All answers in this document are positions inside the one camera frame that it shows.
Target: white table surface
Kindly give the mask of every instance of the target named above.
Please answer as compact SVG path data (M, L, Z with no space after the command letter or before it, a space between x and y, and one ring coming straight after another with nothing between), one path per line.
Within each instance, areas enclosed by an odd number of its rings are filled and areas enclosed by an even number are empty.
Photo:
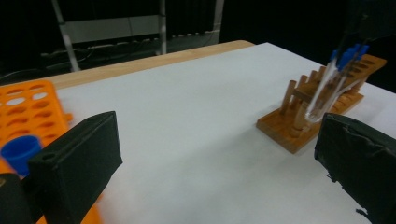
M123 165L99 202L105 223L370 223L314 160L255 127L289 80L317 70L262 44L58 91L72 125L118 116ZM396 94L365 84L346 115L396 137Z

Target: blue cap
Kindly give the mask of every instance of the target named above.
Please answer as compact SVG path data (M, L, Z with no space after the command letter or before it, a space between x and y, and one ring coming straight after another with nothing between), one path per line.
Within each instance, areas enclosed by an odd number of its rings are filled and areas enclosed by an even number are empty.
M355 52L358 52L358 50L361 48L360 44L355 44L355 47L353 48Z
M335 49L332 51L332 56L330 56L330 61L332 61L336 55L337 55L337 50Z
M361 59L361 56L363 56L363 55L367 52L368 49L369 49L369 46L368 46L368 45L364 45L364 46L361 48L361 52L359 52L358 60Z
M14 168L18 175L29 175L27 162L40 152L41 145L37 137L25 135L7 142L1 149L1 156Z
M350 52L343 53L343 57L341 57L340 63L338 64L338 71L341 72L344 67L349 63L352 59L352 54Z

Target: wooden test tube rack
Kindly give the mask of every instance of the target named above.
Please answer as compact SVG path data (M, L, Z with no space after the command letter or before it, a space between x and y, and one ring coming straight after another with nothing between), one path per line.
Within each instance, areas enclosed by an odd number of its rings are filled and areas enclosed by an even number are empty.
M360 87L386 62L372 55L363 55L349 72L341 88L341 95L330 112L344 114L356 105L363 98L363 95L359 94ZM318 71L312 71L309 77L302 75L298 84L297 81L291 80L281 107L257 121L257 128L293 154L318 135L320 122L308 123L304 116L325 69L326 67L321 66Z

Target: blue container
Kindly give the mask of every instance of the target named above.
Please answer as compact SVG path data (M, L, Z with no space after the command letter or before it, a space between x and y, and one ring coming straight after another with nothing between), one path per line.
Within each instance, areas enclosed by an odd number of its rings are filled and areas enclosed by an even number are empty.
M25 135L7 142L1 149L1 156L14 168L18 175L29 175L27 162L40 152L42 146L37 137Z

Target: wooden table edge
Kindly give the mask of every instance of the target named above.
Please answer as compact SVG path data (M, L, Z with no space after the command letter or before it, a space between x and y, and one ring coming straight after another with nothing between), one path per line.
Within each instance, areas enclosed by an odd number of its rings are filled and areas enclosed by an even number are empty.
M86 84L97 80L118 77L171 63L181 63L189 60L204 58L210 55L221 54L223 52L228 52L236 49L244 49L251 46L254 46L254 44L245 40L236 40L197 49L187 49L174 53L129 61L126 63L115 63L107 66L82 70L79 72L67 73L40 79L46 79L51 81L55 89L60 90L63 88Z

